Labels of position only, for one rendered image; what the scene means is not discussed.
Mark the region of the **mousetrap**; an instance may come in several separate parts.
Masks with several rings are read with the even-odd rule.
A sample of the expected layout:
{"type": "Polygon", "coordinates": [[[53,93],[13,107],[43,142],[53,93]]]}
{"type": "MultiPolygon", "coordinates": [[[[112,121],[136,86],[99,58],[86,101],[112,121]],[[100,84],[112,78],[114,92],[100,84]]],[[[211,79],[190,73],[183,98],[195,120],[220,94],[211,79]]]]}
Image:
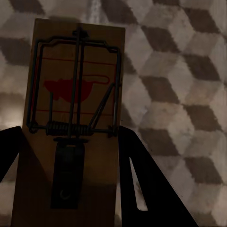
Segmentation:
{"type": "Polygon", "coordinates": [[[125,30],[35,19],[10,227],[114,227],[125,30]]]}

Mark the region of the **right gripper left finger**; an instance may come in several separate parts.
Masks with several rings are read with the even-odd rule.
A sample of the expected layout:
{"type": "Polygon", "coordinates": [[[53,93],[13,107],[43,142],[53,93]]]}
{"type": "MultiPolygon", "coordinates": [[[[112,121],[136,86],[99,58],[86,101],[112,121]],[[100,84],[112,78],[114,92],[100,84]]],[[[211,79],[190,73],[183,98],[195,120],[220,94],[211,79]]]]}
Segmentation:
{"type": "Polygon", "coordinates": [[[20,152],[22,127],[0,131],[0,182],[20,152]]]}

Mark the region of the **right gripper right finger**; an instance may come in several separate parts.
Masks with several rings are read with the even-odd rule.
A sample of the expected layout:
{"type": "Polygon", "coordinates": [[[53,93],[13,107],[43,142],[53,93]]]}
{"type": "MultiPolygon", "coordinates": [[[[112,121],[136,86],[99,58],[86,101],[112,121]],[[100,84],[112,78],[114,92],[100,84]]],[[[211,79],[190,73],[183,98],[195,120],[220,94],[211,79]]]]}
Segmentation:
{"type": "Polygon", "coordinates": [[[122,227],[198,227],[137,134],[119,127],[122,227]],[[148,211],[137,208],[130,158],[148,211]]]}

